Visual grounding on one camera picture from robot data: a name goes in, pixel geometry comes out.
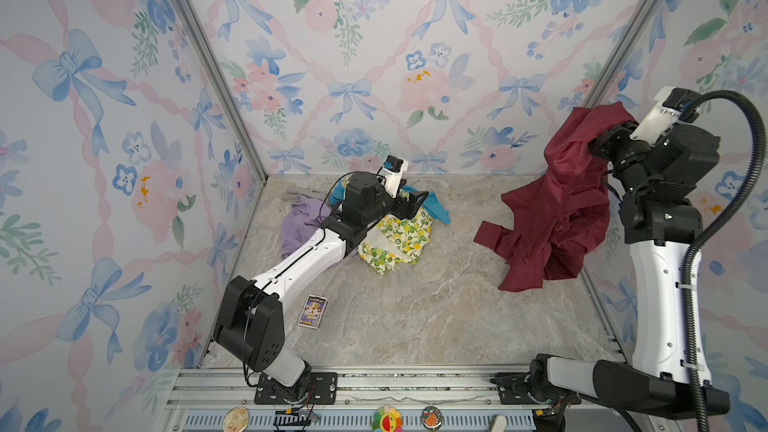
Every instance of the black robotic arm joint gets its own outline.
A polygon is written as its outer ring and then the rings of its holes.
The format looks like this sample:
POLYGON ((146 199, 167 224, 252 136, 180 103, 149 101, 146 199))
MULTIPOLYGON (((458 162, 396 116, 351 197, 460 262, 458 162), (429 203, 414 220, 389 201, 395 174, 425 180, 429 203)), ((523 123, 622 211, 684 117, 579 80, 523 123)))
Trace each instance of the black robotic arm joint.
POLYGON ((285 325, 279 298, 264 294, 254 283, 237 276, 226 286, 213 339, 261 372, 283 350, 285 325))

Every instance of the black mounting plate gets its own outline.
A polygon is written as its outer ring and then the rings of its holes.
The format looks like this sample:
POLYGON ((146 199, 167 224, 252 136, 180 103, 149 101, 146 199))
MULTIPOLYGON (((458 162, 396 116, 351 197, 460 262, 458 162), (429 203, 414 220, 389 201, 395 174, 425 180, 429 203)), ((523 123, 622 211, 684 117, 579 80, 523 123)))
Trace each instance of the black mounting plate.
MULTIPOLYGON (((336 372, 312 372, 310 374, 310 390, 314 390, 314 398, 310 398, 310 404, 314 405, 334 405, 336 402, 336 382, 339 375, 336 372)), ((286 405, 287 402, 277 391, 280 390, 278 383, 268 378, 264 372, 259 376, 259 383, 256 386, 256 396, 254 404, 256 405, 286 405)))
POLYGON ((498 399, 502 402, 502 405, 539 404, 539 402, 531 399, 528 395, 528 385, 525 383, 527 376, 528 372, 523 372, 522 374, 499 372, 491 379, 491 382, 496 384, 498 399))

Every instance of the robotic arm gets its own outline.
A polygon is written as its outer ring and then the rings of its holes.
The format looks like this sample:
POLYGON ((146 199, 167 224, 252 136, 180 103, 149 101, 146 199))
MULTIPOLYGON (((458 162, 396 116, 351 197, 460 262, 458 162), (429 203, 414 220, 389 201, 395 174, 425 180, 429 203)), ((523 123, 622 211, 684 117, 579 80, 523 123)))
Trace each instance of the robotic arm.
POLYGON ((312 370, 284 347, 283 305, 355 250, 382 218, 416 216, 428 193, 400 196, 407 169, 408 161, 389 156, 377 174, 354 172, 344 199, 309 241, 267 272, 251 280, 235 277, 226 286, 213 339, 248 368, 269 376, 279 399, 303 399, 312 370))
POLYGON ((730 399, 712 386, 701 347, 696 296, 700 249, 754 187, 763 167, 765 132, 752 103, 734 92, 702 96, 665 87, 655 99, 656 106, 640 124, 626 122, 589 144, 592 155, 612 162, 614 169, 606 175, 612 172, 625 190, 619 216, 638 281, 632 365, 540 354, 529 374, 495 381, 527 391, 539 402, 578 393, 622 414, 631 410, 673 420, 697 418, 699 430, 708 430, 706 417, 726 414, 730 399), (714 98, 731 100, 746 115, 753 158, 749 178, 715 222, 702 230, 701 214, 685 197, 717 164, 720 138, 690 122, 698 106, 714 98))

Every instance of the black cable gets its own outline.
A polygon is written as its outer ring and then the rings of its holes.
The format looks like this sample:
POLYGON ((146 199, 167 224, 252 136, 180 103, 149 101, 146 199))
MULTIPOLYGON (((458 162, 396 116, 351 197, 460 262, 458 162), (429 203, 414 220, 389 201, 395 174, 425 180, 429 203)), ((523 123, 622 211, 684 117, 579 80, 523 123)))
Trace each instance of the black cable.
POLYGON ((608 174, 610 174, 610 173, 613 173, 613 171, 614 171, 613 169, 610 169, 610 170, 606 170, 605 172, 603 172, 603 175, 601 175, 601 176, 600 176, 600 183, 601 183, 603 186, 605 186, 605 187, 606 187, 608 190, 610 190, 610 192, 611 192, 613 195, 615 195, 615 196, 616 196, 616 198, 618 198, 618 199, 619 199, 619 202, 621 202, 621 197, 619 196, 619 193, 616 191, 616 189, 615 189, 615 188, 614 188, 614 187, 613 187, 611 184, 609 184, 609 183, 608 183, 608 180, 605 180, 605 177, 606 177, 608 174))
POLYGON ((696 426, 699 431, 707 432, 710 429, 709 418, 706 415, 706 402, 704 400, 704 392, 699 387, 699 369, 696 350, 696 323, 694 322, 694 292, 690 286, 693 282, 694 271, 694 259, 696 254, 704 243, 709 240, 715 233, 722 228, 726 222, 730 220, 736 214, 736 211, 744 204, 747 198, 752 193, 757 179, 760 177, 760 170, 763 168, 766 154, 766 132, 763 126, 763 120, 760 118, 760 113, 755 108, 754 104, 749 101, 743 95, 732 92, 730 90, 716 90, 713 92, 707 92, 701 97, 693 101, 686 107, 683 114, 680 116, 682 122, 692 122, 696 118, 696 109, 701 104, 712 99, 725 99, 736 104, 739 109, 744 113, 746 120, 750 125, 750 132, 752 134, 752 157, 750 159, 750 166, 746 171, 746 177, 739 187, 739 191, 730 201, 725 210, 719 214, 714 221, 707 227, 694 241, 690 244, 683 257, 683 264, 680 270, 683 273, 683 285, 689 286, 688 288, 680 288, 680 292, 683 295, 683 312, 685 322, 685 338, 686 338, 686 360, 688 362, 688 375, 690 378, 690 389, 694 396, 694 409, 696 411, 696 426))
POLYGON ((328 202, 328 197, 331 197, 331 194, 333 193, 333 190, 336 188, 336 184, 338 184, 338 183, 339 183, 339 180, 341 180, 342 178, 345 178, 345 177, 347 177, 347 176, 350 176, 350 175, 352 175, 352 174, 353 174, 353 173, 355 173, 355 172, 358 172, 358 171, 357 171, 357 170, 355 170, 355 171, 352 171, 352 172, 347 172, 347 173, 346 173, 346 174, 344 174, 343 176, 341 176, 341 177, 339 177, 339 178, 337 178, 337 179, 336 179, 336 181, 333 183, 333 185, 331 186, 330 190, 329 190, 329 191, 328 191, 328 193, 326 194, 326 197, 325 197, 325 198, 322 200, 322 204, 320 204, 320 210, 322 210, 322 206, 323 206, 323 205, 324 205, 326 202, 328 202))
POLYGON ((601 405, 602 407, 605 407, 605 408, 616 410, 616 412, 624 420, 627 421, 627 424, 629 424, 629 427, 632 429, 633 432, 643 432, 643 429, 641 429, 640 426, 638 426, 638 423, 634 421, 634 418, 632 418, 632 416, 629 415, 629 412, 627 412, 626 410, 620 409, 620 408, 616 408, 616 407, 611 407, 609 405, 604 404, 603 402, 600 402, 600 399, 597 399, 597 398, 594 398, 594 397, 590 397, 588 395, 578 394, 578 396, 583 398, 583 399, 589 400, 592 404, 597 404, 597 405, 601 405))
POLYGON ((638 423, 634 421, 631 415, 629 415, 629 412, 627 412, 624 409, 614 409, 617 412, 619 412, 619 415, 624 418, 624 420, 627 421, 627 424, 629 424, 629 427, 632 429, 632 432, 643 432, 643 429, 638 426, 638 423))

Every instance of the gray marble surface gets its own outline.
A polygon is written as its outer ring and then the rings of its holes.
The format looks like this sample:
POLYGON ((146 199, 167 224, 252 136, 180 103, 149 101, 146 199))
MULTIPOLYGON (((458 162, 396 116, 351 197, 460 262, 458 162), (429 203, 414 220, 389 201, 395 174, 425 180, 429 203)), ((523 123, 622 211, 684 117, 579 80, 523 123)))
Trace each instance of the gray marble surface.
MULTIPOLYGON (((483 220, 512 228, 500 195, 532 176, 410 176, 436 192, 451 224, 432 225, 418 264, 377 274, 357 256, 321 274, 304 294, 329 299, 319 330, 297 325, 303 300, 285 310, 286 345, 313 365, 512 364, 537 353, 610 359, 606 333, 580 278, 537 290, 497 289, 508 266, 472 239, 483 220)), ((272 176, 262 193, 237 274, 252 278, 280 262, 280 224, 289 184, 327 192, 335 176, 272 176)), ((240 366, 212 344, 205 367, 240 366)))

